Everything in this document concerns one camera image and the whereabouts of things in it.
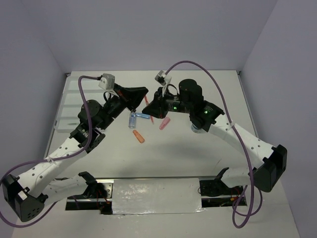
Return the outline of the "orange highlighter pen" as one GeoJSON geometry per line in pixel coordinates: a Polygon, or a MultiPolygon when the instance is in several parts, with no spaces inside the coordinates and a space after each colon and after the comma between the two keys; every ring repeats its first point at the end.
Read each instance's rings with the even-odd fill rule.
{"type": "MultiPolygon", "coordinates": [[[[146,104],[146,111],[149,112],[149,101],[148,101],[148,98],[147,96],[144,97],[144,100],[145,100],[145,104],[146,104]]],[[[151,123],[154,125],[154,118],[153,116],[150,114],[150,120],[151,120],[151,123]]]]}

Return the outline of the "blue plastic case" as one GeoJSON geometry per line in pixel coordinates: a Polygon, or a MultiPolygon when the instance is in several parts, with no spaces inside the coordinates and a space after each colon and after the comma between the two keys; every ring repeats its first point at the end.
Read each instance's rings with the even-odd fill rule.
{"type": "Polygon", "coordinates": [[[150,119],[151,116],[143,113],[136,113],[136,117],[142,118],[142,119],[150,119]]]}

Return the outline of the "orange plastic case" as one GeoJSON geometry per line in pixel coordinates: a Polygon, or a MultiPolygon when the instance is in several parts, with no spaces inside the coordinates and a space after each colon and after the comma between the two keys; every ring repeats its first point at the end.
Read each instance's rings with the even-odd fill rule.
{"type": "Polygon", "coordinates": [[[133,130],[132,132],[133,132],[134,136],[137,138],[137,140],[140,143],[144,143],[145,142],[144,137],[137,130],[133,130]]]}

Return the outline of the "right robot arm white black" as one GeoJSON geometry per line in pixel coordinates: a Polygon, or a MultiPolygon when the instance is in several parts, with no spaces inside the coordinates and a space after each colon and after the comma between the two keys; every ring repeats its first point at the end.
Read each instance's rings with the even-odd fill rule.
{"type": "Polygon", "coordinates": [[[142,112],[158,119],[165,118],[169,112],[186,113],[193,130],[217,136],[242,155],[249,156],[250,165],[245,169],[225,168],[217,175],[215,188],[221,194],[245,185],[271,192],[286,170],[287,149],[284,146],[274,147],[230,122],[221,108],[204,99],[201,86],[193,79],[182,80],[177,95],[171,94],[167,86],[159,87],[142,112]]]}

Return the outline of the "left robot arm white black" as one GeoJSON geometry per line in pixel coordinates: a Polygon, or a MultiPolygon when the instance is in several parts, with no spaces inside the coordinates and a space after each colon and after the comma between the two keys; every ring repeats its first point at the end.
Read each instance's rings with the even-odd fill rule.
{"type": "Polygon", "coordinates": [[[146,87],[126,88],[115,84],[109,91],[112,97],[101,105],[96,100],[86,100],[82,88],[79,91],[83,100],[78,114],[80,123],[69,137],[42,161],[30,162],[32,167],[28,171],[18,176],[6,173],[1,180],[4,199],[23,222],[23,228],[26,222],[34,224],[33,219],[45,206],[53,206],[67,197],[84,195],[90,198],[98,193],[106,196],[104,186],[88,172],[71,178],[58,176],[96,149],[105,138],[101,131],[125,109],[136,109],[148,92],[146,87]]]}

